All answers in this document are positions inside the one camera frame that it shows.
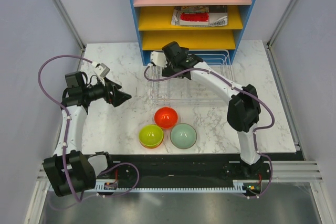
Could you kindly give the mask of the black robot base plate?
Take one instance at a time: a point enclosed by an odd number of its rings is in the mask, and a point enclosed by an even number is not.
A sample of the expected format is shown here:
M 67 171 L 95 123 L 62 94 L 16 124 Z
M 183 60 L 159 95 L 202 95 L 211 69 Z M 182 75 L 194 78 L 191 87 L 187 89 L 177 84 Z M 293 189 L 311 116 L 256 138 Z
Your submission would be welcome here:
M 265 158 L 248 167 L 238 154 L 109 155 L 108 167 L 116 164 L 121 166 L 98 178 L 117 179 L 125 187 L 211 187 L 266 181 L 271 171 Z

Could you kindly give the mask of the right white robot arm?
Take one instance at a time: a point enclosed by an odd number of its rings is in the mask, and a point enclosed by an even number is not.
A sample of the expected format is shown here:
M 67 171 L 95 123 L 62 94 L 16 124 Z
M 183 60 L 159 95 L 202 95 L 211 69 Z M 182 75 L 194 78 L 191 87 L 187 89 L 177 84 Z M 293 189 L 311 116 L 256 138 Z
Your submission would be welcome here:
M 251 84 L 241 86 L 213 70 L 201 57 L 190 54 L 188 48 L 175 41 L 165 45 L 162 51 L 166 67 L 162 76 L 187 78 L 202 84 L 218 95 L 228 105 L 227 122 L 237 131 L 240 144 L 241 174 L 248 179 L 259 173 L 260 155 L 255 148 L 254 133 L 261 113 L 260 104 L 251 95 L 257 92 Z

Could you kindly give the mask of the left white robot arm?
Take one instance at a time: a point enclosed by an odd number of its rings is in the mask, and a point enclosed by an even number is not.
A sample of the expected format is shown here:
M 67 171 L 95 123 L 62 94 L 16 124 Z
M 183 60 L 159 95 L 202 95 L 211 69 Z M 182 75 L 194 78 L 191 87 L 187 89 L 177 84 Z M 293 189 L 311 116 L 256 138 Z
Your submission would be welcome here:
M 87 83 L 87 75 L 77 71 L 65 75 L 67 87 L 62 95 L 62 125 L 56 149 L 44 159 L 43 168 L 58 197 L 93 189 L 96 176 L 111 178 L 115 165 L 108 161 L 107 152 L 82 153 L 83 127 L 90 103 L 103 99 L 118 107 L 131 95 L 108 78 L 95 85 Z

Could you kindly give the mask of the pale green bowl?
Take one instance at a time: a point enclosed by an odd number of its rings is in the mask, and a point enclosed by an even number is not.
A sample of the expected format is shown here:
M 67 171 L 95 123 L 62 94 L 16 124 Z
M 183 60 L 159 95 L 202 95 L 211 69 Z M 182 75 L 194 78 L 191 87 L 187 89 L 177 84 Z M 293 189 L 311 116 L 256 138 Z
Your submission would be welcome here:
M 196 143 L 197 133 L 189 124 L 177 124 L 170 132 L 170 140 L 175 147 L 183 150 L 188 149 Z

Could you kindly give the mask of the clear wire dish rack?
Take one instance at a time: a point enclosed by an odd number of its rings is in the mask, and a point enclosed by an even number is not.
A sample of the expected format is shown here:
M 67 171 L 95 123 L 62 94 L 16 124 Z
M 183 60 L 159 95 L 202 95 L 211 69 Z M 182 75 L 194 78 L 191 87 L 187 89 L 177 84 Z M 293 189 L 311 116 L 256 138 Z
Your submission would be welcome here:
M 193 53 L 201 57 L 214 71 L 235 81 L 229 50 L 193 51 Z M 151 82 L 150 97 L 157 105 L 227 105 L 209 87 L 187 78 Z

